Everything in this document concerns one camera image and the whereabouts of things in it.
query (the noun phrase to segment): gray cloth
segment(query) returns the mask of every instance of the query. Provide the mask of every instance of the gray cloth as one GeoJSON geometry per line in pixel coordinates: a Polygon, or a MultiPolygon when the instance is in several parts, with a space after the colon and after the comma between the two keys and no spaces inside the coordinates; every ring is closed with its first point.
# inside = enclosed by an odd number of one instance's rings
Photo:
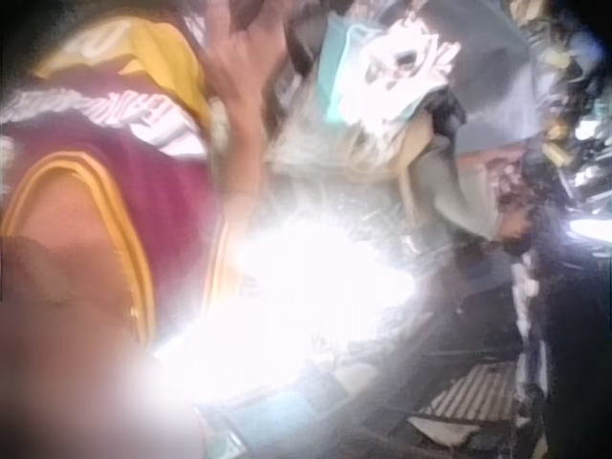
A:
{"type": "Polygon", "coordinates": [[[461,44],[449,85],[467,116],[455,153],[528,139],[541,130],[530,47],[494,2],[428,0],[420,11],[442,41],[461,44]]]}
{"type": "MultiPolygon", "coordinates": [[[[416,204],[424,214],[433,214],[487,239],[493,239],[499,227],[495,193],[488,171],[480,165],[457,171],[447,138],[434,137],[427,151],[411,167],[416,204]]],[[[444,223],[431,224],[428,233],[436,234],[444,223]]]]}

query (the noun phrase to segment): metal grate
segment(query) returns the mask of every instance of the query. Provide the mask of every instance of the metal grate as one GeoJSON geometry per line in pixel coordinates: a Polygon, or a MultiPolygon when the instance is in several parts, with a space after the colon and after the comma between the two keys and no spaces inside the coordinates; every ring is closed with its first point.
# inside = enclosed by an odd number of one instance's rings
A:
{"type": "Polygon", "coordinates": [[[457,424],[510,421],[515,372],[515,361],[479,363],[413,415],[457,424]]]}

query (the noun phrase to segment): yellow trim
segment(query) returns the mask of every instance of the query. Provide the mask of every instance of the yellow trim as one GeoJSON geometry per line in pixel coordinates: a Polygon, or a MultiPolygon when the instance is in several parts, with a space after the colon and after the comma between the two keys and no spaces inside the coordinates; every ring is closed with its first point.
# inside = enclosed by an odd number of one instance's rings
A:
{"type": "Polygon", "coordinates": [[[210,254],[208,256],[206,279],[204,284],[203,307],[210,310],[220,301],[223,292],[223,272],[226,262],[226,245],[228,242],[228,225],[225,219],[217,225],[212,242],[210,244],[210,254]]]}
{"type": "Polygon", "coordinates": [[[2,234],[12,235],[21,212],[43,176],[68,171],[86,184],[119,253],[135,308],[139,342],[148,345],[155,336],[155,304],[151,273],[141,241],[135,232],[119,188],[106,169],[85,152],[63,151],[45,157],[30,168],[17,187],[2,222],[2,234]]]}
{"type": "Polygon", "coordinates": [[[208,126],[210,114],[204,98],[204,71],[187,40],[174,26],[139,17],[117,16],[79,31],[70,38],[68,44],[88,35],[104,36],[105,28],[112,28],[121,21],[127,21],[129,28],[108,50],[86,56],[79,51],[78,46],[73,48],[64,45],[45,59],[34,70],[34,74],[46,79],[59,70],[77,65],[93,67],[130,56],[132,60],[119,71],[119,75],[145,72],[160,88],[194,112],[203,127],[208,126]]]}

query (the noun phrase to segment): person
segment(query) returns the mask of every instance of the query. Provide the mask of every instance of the person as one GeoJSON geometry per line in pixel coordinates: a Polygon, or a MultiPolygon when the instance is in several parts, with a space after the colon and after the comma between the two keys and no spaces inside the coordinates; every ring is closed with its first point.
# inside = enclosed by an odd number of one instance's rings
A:
{"type": "Polygon", "coordinates": [[[263,181],[262,91],[292,5],[266,0],[244,29],[228,0],[187,5],[88,23],[0,114],[16,416],[58,457],[203,457],[188,409],[151,407],[148,351],[235,287],[230,254],[263,181]],[[231,131],[219,184],[212,95],[231,131]]]}
{"type": "Polygon", "coordinates": [[[487,148],[454,157],[450,140],[436,135],[413,166],[415,198],[424,215],[437,214],[489,241],[520,239],[530,228],[526,208],[501,209],[494,186],[496,169],[520,160],[520,144],[487,148]]]}

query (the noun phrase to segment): maroon jersey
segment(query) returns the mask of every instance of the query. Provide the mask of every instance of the maroon jersey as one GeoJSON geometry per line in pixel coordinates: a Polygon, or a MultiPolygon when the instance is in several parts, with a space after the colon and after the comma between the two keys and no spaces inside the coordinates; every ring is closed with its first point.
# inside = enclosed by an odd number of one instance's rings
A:
{"type": "Polygon", "coordinates": [[[208,170],[201,18],[105,19],[33,71],[0,115],[2,231],[50,174],[78,176],[120,254],[142,342],[201,310],[221,211],[208,170]]]}

